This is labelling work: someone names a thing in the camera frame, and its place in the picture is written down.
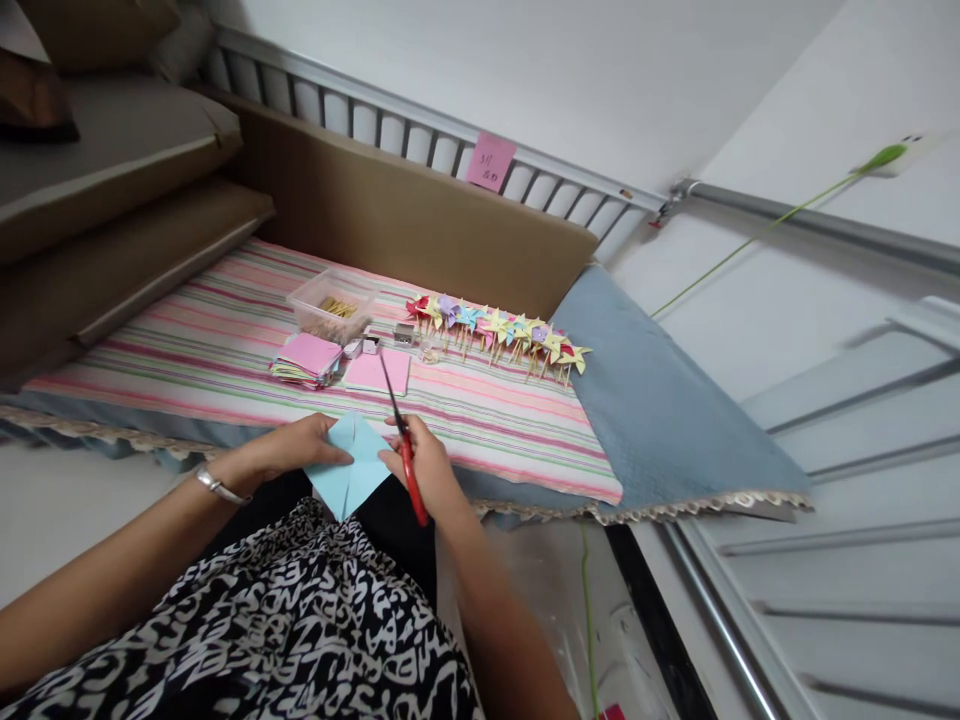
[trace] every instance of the hand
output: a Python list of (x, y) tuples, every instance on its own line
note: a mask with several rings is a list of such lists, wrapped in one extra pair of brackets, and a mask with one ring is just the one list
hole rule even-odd
[[(464, 508), (469, 511), (469, 503), (453, 474), (453, 467), (450, 465), (450, 458), (447, 457), (447, 449), (443, 443), (416, 415), (404, 415), (403, 420), (407, 424), (410, 439), (413, 442), (413, 472), (417, 476), (417, 486), (420, 488), (420, 496), (423, 498), (427, 512), (439, 523)], [(392, 417), (388, 417), (386, 423), (393, 426), (397, 424)], [(407, 478), (403, 472), (403, 458), (398, 452), (402, 438), (398, 435), (391, 438), (389, 442), (394, 452), (381, 450), (379, 457), (406, 487)]]
[(261, 483), (307, 465), (349, 465), (353, 458), (327, 442), (337, 421), (322, 413), (281, 425), (213, 460), (210, 474), (238, 495), (246, 497)]

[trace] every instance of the pink paper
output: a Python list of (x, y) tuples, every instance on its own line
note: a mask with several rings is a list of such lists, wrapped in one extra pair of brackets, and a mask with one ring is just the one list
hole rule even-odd
[(314, 375), (322, 375), (342, 352), (336, 343), (321, 340), (309, 333), (300, 333), (277, 351), (277, 357), (299, 365)]
[[(379, 355), (383, 355), (387, 372), (390, 374), (390, 384), (393, 385), (393, 394), (401, 397), (407, 394), (407, 378), (410, 376), (410, 356), (399, 350), (383, 348)], [(379, 355), (360, 355), (350, 361), (350, 367), (343, 376), (343, 384), (357, 390), (373, 390), (387, 392), (387, 379), (383, 376), (383, 367), (380, 365)]]
[(467, 182), (500, 192), (507, 170), (510, 169), (510, 161), (516, 152), (517, 146), (509, 140), (480, 133), (470, 159), (470, 168), (467, 170)]

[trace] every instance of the red scissors handle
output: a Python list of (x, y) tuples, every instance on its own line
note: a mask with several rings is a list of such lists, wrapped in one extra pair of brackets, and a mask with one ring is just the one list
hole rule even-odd
[(400, 447), (400, 455), (403, 458), (403, 474), (407, 476), (407, 491), (410, 493), (410, 502), (413, 503), (413, 511), (417, 514), (417, 521), (420, 527), (427, 526), (427, 509), (423, 506), (423, 498), (420, 497), (420, 486), (417, 485), (417, 476), (413, 472), (413, 445), (410, 443), (410, 431), (403, 434), (403, 445)]

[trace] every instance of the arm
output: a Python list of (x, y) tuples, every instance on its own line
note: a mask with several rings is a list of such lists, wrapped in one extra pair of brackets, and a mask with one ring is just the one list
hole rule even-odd
[[(247, 497), (287, 470), (350, 463), (326, 443), (334, 422), (316, 414), (285, 425), (221, 455), (210, 474)], [(0, 698), (146, 617), (237, 508), (191, 476), (0, 611)]]
[[(460, 616), (487, 716), (577, 718), (546, 638), (514, 594), (506, 569), (453, 475), (443, 443), (420, 418), (405, 419), (420, 493), (456, 566)], [(383, 451), (380, 458), (404, 478), (397, 453)]]

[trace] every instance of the silver bracelet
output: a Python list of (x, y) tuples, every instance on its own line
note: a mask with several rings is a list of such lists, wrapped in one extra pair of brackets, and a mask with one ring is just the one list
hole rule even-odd
[(244, 505), (249, 505), (250, 501), (253, 500), (252, 495), (248, 498), (242, 498), (236, 493), (233, 493), (229, 489), (225, 488), (223, 483), (219, 480), (214, 480), (213, 476), (210, 474), (210, 471), (207, 470), (206, 463), (203, 463), (203, 465), (197, 468), (197, 480), (203, 483), (207, 490), (219, 495), (224, 500), (229, 500), (234, 505), (240, 505), (242, 507)]

